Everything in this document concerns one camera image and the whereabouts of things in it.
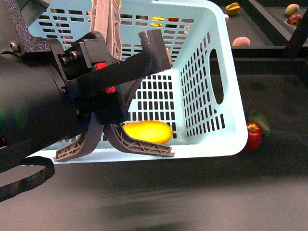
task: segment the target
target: dark table surface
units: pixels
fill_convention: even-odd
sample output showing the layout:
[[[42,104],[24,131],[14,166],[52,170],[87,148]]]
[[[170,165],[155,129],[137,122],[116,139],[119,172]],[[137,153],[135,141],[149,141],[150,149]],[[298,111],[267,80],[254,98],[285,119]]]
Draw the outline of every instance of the dark table surface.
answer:
[[[225,13],[226,7],[222,7],[221,9]],[[240,9],[236,16],[230,17],[227,30],[230,44],[232,44],[237,37],[247,37],[253,47],[273,45],[244,9]]]
[[[254,152],[56,165],[45,184],[0,203],[0,230],[308,230],[308,90],[296,76],[238,79],[244,109],[263,111],[272,127]]]

